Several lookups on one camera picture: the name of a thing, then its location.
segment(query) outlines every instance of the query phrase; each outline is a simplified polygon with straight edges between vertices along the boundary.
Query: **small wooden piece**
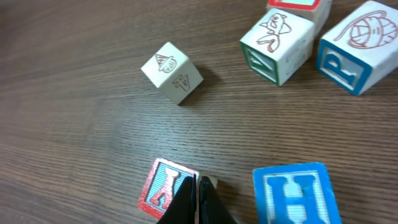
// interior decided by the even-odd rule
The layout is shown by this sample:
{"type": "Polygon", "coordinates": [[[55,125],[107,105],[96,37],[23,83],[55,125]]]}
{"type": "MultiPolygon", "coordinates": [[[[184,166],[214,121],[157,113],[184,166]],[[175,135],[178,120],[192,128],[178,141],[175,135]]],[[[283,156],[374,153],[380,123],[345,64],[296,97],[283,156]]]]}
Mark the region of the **small wooden piece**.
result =
{"type": "Polygon", "coordinates": [[[241,39],[249,67],[280,86],[312,54],[314,23],[271,9],[241,39]]]}
{"type": "Polygon", "coordinates": [[[260,224],[341,224],[328,171],[322,163],[255,169],[260,224]]]}
{"type": "MultiPolygon", "coordinates": [[[[193,177],[194,174],[197,176],[198,187],[199,181],[203,176],[201,172],[166,159],[156,159],[141,192],[138,207],[156,219],[162,218],[184,178],[193,177]]],[[[211,183],[216,187],[218,180],[209,175],[206,176],[210,178],[211,183]]]]}
{"type": "Polygon", "coordinates": [[[141,70],[175,104],[187,97],[203,78],[190,59],[167,42],[141,70]]]}
{"type": "Polygon", "coordinates": [[[316,36],[329,17],[331,0],[269,0],[267,8],[281,9],[314,22],[316,36]]]}
{"type": "Polygon", "coordinates": [[[368,1],[320,41],[317,69],[360,95],[398,67],[398,10],[368,1]]]}

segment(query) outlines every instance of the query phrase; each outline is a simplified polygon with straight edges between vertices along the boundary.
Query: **black pointed object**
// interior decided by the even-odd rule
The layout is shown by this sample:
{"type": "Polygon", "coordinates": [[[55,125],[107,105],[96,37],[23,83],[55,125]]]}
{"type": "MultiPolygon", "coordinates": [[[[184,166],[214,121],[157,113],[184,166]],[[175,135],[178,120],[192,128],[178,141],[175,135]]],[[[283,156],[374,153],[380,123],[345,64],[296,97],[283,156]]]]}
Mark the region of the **black pointed object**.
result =
{"type": "Polygon", "coordinates": [[[199,183],[199,224],[237,224],[206,176],[199,183]]]}
{"type": "Polygon", "coordinates": [[[186,177],[157,224],[194,224],[197,209],[196,175],[186,177]]]}

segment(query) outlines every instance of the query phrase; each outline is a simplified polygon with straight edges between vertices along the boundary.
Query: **wooden table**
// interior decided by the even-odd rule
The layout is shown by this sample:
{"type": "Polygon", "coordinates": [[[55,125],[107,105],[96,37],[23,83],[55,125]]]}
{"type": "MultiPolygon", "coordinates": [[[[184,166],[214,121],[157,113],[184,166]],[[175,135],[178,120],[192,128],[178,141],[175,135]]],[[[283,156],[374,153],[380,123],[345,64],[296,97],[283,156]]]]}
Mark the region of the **wooden table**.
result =
{"type": "MultiPolygon", "coordinates": [[[[334,0],[322,34],[362,2],[334,0]]],[[[265,6],[20,0],[4,10],[0,222],[154,223],[137,199],[163,157],[219,178],[239,223],[257,223],[253,169],[318,161],[344,223],[396,224],[398,71],[351,96],[313,55],[276,87],[238,42],[265,6]],[[167,41],[205,78],[180,106],[140,70],[167,41]]]]}

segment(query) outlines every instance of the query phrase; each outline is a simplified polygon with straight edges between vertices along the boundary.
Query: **brown table top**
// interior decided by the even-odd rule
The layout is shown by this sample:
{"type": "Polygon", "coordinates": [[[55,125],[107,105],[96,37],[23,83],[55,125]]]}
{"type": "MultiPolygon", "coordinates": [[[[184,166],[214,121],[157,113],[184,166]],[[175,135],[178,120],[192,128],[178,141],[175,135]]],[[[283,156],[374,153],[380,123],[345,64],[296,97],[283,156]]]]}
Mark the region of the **brown table top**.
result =
{"type": "MultiPolygon", "coordinates": [[[[362,2],[333,0],[322,34],[362,2]]],[[[398,71],[352,96],[313,55],[276,87],[238,42],[265,6],[20,0],[4,10],[0,222],[154,223],[137,200],[163,157],[219,178],[239,223],[258,221],[253,169],[313,161],[327,166],[344,223],[398,223],[398,71]],[[205,78],[180,106],[140,70],[167,41],[205,78]]]]}

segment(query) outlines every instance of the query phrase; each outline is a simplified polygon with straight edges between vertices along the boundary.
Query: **wooden block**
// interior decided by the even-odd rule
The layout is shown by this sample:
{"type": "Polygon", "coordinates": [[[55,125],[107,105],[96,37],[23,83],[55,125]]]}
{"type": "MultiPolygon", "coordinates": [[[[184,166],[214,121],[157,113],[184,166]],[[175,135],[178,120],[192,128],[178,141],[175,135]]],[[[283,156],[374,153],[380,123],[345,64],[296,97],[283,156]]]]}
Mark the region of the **wooden block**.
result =
{"type": "Polygon", "coordinates": [[[267,8],[281,9],[314,22],[317,36],[329,17],[331,0],[269,0],[267,8]]]}
{"type": "Polygon", "coordinates": [[[398,10],[368,1],[320,41],[317,69],[354,95],[398,67],[398,10]]]}
{"type": "Polygon", "coordinates": [[[271,9],[241,39],[249,67],[280,86],[312,54],[314,23],[271,9]]]}
{"type": "MultiPolygon", "coordinates": [[[[156,219],[162,218],[184,178],[193,177],[194,174],[197,176],[198,190],[199,180],[203,176],[200,172],[166,159],[156,159],[141,192],[138,207],[156,219]]],[[[208,177],[216,187],[217,179],[208,177]]]]}
{"type": "Polygon", "coordinates": [[[190,59],[167,42],[141,70],[175,104],[189,95],[203,78],[190,59]]]}
{"type": "Polygon", "coordinates": [[[328,171],[322,163],[253,170],[260,224],[341,224],[328,171]]]}

